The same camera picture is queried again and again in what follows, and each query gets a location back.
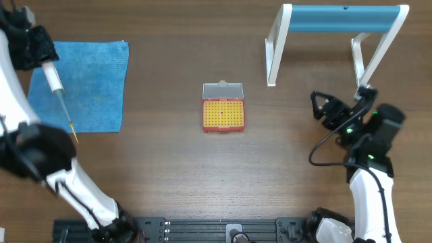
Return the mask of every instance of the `blue bar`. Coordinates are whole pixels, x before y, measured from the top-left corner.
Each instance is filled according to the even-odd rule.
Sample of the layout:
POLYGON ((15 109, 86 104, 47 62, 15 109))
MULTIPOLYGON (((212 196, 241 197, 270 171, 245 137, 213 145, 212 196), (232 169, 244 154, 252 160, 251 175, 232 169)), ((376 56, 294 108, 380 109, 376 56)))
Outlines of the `blue bar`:
POLYGON ((399 6, 293 5, 288 32, 389 32, 399 6))

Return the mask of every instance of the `wooden table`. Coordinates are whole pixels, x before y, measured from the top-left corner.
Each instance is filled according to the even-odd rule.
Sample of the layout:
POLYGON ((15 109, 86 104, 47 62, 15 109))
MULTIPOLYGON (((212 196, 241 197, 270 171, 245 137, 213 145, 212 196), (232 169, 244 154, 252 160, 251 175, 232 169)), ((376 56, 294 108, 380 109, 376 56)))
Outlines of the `wooden table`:
MULTIPOLYGON (((353 217, 345 170, 313 167, 307 156, 329 132, 313 119, 309 94, 320 90, 354 104, 349 40, 356 34, 289 34, 277 86, 269 88, 264 39, 282 3, 18 1, 56 41, 130 43, 121 132, 79 134, 78 159, 101 190, 132 215, 273 219, 306 217, 326 207, 353 217), (203 132, 202 85, 220 80, 244 85, 244 133, 203 132)), ((375 105, 391 103, 407 116, 389 153, 400 236, 404 242, 428 242, 432 2, 401 3, 410 5, 410 13, 370 82, 380 91, 375 105)), ((365 59, 378 40, 362 44, 365 59)), ((20 74, 24 89, 30 76, 20 74)), ((341 161, 343 155, 328 142, 316 160, 341 161)), ((54 219, 79 218, 41 186, 0 172, 0 226, 7 241, 49 242, 54 219)))

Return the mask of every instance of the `blue towel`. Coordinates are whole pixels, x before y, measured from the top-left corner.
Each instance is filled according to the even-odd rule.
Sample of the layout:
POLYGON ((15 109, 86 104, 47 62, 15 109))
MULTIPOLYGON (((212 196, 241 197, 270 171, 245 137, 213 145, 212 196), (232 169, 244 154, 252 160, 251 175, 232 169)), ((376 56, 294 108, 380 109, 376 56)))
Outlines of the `blue towel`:
MULTIPOLYGON (((76 132, 119 132, 129 44, 55 42, 55 62, 65 89, 65 104, 76 132)), ((33 71, 30 105, 44 124, 72 132, 42 68, 33 71)))

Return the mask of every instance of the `open lid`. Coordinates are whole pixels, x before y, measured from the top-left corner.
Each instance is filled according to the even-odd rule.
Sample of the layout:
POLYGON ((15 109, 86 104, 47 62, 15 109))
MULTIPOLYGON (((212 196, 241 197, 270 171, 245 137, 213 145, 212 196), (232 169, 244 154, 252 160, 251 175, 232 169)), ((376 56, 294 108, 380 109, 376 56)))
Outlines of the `open lid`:
POLYGON ((243 99, 242 83, 205 83, 202 86, 202 99, 243 99))

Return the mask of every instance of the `white frame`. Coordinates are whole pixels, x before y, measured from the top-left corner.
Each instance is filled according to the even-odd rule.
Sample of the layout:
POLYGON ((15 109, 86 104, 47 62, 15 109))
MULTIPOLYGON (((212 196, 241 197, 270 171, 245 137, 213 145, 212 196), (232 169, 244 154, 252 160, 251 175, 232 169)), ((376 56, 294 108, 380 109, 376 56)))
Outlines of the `white frame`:
MULTIPOLYGON (((381 41, 379 42, 371 61, 366 67, 366 70, 363 64, 360 43, 369 35, 371 35, 371 33, 360 33, 357 37, 351 40, 357 88, 360 86, 368 86, 368 81, 371 78, 373 72, 396 37, 400 27, 403 25, 410 7, 408 5, 399 6, 400 12, 398 17, 396 17, 389 32, 384 33, 381 37, 381 41)), ((276 86, 276 77, 279 71, 279 65, 281 62, 282 53, 284 51, 288 29, 290 27, 291 13, 292 4, 283 4, 277 13, 275 21, 270 29, 269 36, 265 39, 267 86, 276 86)))

